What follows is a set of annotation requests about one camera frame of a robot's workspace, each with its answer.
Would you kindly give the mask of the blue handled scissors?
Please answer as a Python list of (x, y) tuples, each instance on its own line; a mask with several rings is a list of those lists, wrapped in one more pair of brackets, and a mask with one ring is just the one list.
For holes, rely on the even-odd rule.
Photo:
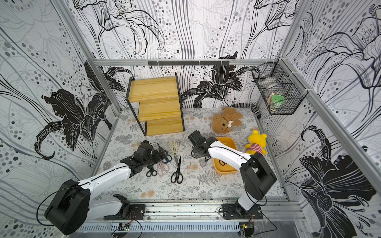
[(168, 163), (170, 163), (170, 162), (172, 162), (172, 156), (170, 155), (170, 154), (166, 154), (165, 156), (164, 156), (164, 158), (162, 159), (162, 163), (163, 164), (168, 164)]

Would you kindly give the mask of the beige kitchen scissors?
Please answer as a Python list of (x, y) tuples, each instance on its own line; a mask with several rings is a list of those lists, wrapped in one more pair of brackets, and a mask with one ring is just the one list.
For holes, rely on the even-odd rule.
[(179, 163), (178, 151), (179, 151), (179, 147), (180, 147), (179, 140), (169, 141), (167, 143), (167, 145), (168, 145), (169, 149), (172, 151), (172, 153), (174, 155), (174, 159), (175, 159), (176, 165), (178, 165), (178, 163)]

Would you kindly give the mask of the large black scissors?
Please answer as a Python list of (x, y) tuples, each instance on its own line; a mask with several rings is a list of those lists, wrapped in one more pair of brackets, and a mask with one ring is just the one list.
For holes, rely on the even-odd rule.
[(181, 184), (183, 182), (183, 174), (181, 173), (181, 157), (178, 158), (178, 165), (176, 171), (171, 176), (171, 183)]

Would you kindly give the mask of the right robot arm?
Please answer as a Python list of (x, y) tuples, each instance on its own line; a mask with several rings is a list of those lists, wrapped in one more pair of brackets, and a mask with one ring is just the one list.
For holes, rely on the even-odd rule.
[(236, 210), (247, 214), (262, 200), (277, 181), (277, 177), (264, 157), (264, 153), (243, 153), (224, 145), (214, 137), (205, 138), (199, 131), (188, 136), (192, 155), (199, 158), (218, 159), (241, 173), (245, 192), (236, 202)]

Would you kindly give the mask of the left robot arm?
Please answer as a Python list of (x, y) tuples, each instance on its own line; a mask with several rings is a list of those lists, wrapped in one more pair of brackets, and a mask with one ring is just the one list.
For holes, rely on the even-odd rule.
[(111, 186), (137, 175), (143, 168), (148, 168), (148, 178), (156, 176), (154, 166), (167, 157), (168, 151), (162, 147), (155, 149), (145, 140), (136, 152), (112, 168), (87, 179), (64, 182), (58, 191), (52, 193), (53, 199), (44, 217), (64, 235), (70, 235), (84, 223), (99, 218), (112, 221), (142, 220), (145, 205), (132, 205), (120, 194), (102, 200), (96, 197)]

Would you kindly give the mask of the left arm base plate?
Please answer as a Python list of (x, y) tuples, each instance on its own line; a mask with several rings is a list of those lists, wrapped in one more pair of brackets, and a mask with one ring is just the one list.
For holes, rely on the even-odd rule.
[(143, 220), (145, 214), (145, 204), (129, 204), (123, 205), (121, 210), (116, 215), (105, 216), (104, 220)]

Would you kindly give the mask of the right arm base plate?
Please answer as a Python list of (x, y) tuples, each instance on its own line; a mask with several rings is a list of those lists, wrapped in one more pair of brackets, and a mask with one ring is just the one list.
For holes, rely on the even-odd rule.
[(225, 220), (261, 220), (264, 218), (261, 207), (254, 204), (249, 210), (245, 210), (238, 203), (225, 203), (219, 209)]

